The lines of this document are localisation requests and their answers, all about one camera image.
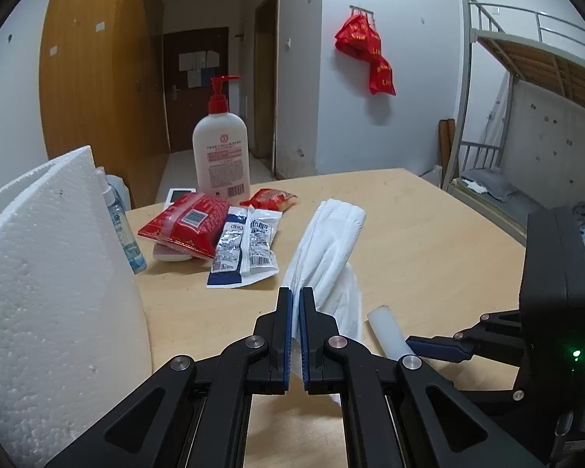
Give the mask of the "metal bunk bed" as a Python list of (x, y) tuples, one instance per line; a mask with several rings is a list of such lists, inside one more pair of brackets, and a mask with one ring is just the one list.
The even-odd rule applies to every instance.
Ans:
[[(545, 42), (553, 16), (533, 12), (536, 38), (509, 34), (495, 4), (462, 0), (463, 68), (459, 109), (441, 139), (441, 187), (520, 243), (527, 218), (545, 207), (585, 201), (585, 58)], [(471, 105), (472, 53), (479, 46), (506, 74), (490, 125), (496, 134), (465, 136)], [(517, 192), (506, 202), (462, 179), (469, 169), (498, 168)]]

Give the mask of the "white foam sheet roll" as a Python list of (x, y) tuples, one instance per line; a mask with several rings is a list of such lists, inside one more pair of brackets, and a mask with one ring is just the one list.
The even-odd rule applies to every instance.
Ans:
[(414, 354), (406, 343), (390, 307), (382, 305), (371, 310), (368, 314), (368, 322), (386, 358), (398, 361), (404, 356)]

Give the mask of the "wooden wardrobe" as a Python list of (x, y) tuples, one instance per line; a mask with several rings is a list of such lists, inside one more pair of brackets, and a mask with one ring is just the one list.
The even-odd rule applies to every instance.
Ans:
[(154, 202), (170, 152), (163, 107), (162, 0), (49, 0), (40, 109), (50, 158), (82, 146)]

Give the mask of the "red hanging bags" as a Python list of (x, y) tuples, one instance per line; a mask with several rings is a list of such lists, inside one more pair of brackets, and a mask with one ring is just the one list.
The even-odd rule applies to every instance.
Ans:
[(372, 12), (351, 6), (349, 18), (335, 35), (335, 48), (369, 65), (369, 90), (373, 95), (396, 95), (393, 70), (383, 57), (381, 38)]

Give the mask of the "blue white sachet pack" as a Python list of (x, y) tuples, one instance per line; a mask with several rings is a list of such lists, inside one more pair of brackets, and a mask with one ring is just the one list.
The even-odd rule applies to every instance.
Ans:
[(238, 289), (279, 273), (271, 246), (282, 213), (231, 206), (211, 263), (208, 289)]

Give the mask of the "red snack packet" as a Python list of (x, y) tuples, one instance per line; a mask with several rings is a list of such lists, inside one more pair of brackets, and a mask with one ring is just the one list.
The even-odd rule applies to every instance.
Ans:
[(230, 204), (206, 193), (189, 192), (137, 232), (194, 258), (213, 260)]

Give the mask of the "white cloth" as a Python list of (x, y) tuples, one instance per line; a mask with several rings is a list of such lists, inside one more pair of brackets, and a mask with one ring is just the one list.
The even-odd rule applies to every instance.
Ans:
[(316, 310), (333, 316), (341, 335), (362, 339), (362, 294), (349, 257), (364, 221), (365, 211), (356, 205), (322, 201), (287, 267), (282, 285), (293, 296), (291, 369), (296, 375), (301, 374), (301, 289), (313, 290)]

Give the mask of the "dark wooden door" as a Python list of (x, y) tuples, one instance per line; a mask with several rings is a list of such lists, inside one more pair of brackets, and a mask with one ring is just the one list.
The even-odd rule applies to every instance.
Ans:
[(211, 79), (227, 75), (229, 28), (163, 35), (163, 83), (172, 153), (190, 150), (196, 124), (208, 114)]

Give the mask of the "small orange snack packet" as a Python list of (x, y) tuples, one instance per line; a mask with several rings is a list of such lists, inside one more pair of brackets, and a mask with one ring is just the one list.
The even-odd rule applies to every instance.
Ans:
[(239, 205), (243, 207), (253, 207), (254, 209), (264, 209), (271, 211), (285, 211), (296, 204), (297, 196), (284, 190), (273, 188), (259, 189), (249, 200), (242, 201)]

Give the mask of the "white lotion pump bottle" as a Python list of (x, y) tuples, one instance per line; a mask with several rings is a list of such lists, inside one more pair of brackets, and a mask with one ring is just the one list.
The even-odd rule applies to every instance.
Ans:
[(207, 115), (192, 134), (197, 190), (239, 205), (250, 197), (250, 162), (247, 127), (229, 110), (224, 84), (239, 75), (211, 79)]

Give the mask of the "white styrofoam box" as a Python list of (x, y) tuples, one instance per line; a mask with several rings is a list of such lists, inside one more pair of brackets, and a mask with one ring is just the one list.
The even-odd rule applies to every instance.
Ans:
[(0, 445), (41, 467), (151, 375), (144, 307), (82, 147), (0, 189)]

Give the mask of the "grey pillow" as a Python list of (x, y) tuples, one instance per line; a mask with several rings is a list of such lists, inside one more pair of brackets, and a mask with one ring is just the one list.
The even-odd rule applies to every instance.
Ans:
[(470, 183), (477, 183), (494, 199), (506, 202), (517, 188), (502, 174), (498, 168), (469, 169), (462, 173), (462, 179)]

